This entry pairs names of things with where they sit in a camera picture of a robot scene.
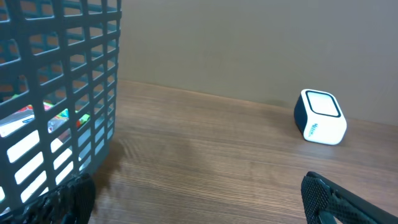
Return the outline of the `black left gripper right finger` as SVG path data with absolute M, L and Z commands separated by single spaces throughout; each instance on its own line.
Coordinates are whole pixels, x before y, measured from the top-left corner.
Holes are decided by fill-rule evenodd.
M 301 195 L 309 224 L 397 223 L 397 217 L 316 172 L 307 172 Z

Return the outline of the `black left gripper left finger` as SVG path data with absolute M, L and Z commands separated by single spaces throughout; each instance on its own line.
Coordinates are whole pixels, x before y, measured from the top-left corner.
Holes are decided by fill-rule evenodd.
M 87 224 L 94 209 L 95 182 L 82 173 L 23 206 L 1 215 L 1 224 Z

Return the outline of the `white carton box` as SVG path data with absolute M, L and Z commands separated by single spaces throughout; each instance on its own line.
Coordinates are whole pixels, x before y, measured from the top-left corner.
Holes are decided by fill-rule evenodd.
M 55 119 L 46 139 L 33 130 L 1 146 L 1 206 L 16 207 L 98 168 L 109 153 L 114 119 L 89 119 L 76 129 L 73 134 L 65 119 Z

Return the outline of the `Haribo gummy candy bag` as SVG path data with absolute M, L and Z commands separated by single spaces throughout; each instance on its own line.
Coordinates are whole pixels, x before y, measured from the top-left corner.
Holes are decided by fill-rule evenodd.
M 32 105 L 27 105 L 21 108 L 19 111 L 13 113 L 13 115 L 21 115 L 22 113 L 27 113 L 29 119 L 24 120 L 24 123 L 28 123 L 30 120 L 34 119 L 34 109 Z M 48 131 L 51 133 L 53 130 L 57 129 L 58 126 L 63 124 L 66 120 L 69 120 L 69 111 L 68 109 L 64 109 L 61 113 L 53 117 L 48 123 Z M 90 119 L 89 114 L 84 114 L 77 122 L 76 127 L 79 129 L 85 123 L 87 123 Z

